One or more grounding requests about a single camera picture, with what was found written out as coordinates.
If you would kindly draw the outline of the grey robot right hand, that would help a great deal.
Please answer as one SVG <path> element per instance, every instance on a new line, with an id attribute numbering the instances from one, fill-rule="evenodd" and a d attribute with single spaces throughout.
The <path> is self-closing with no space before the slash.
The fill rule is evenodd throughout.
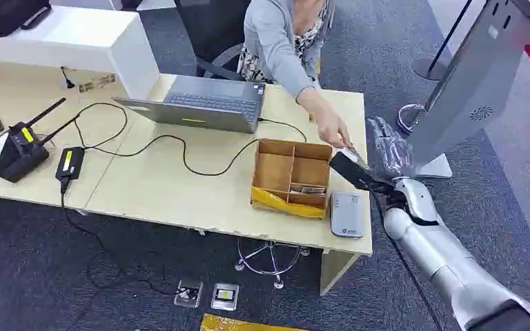
<path id="1" fill-rule="evenodd" d="M 413 146 L 383 117 L 367 119 L 373 132 L 377 161 L 375 171 L 387 179 L 416 175 Z"/>

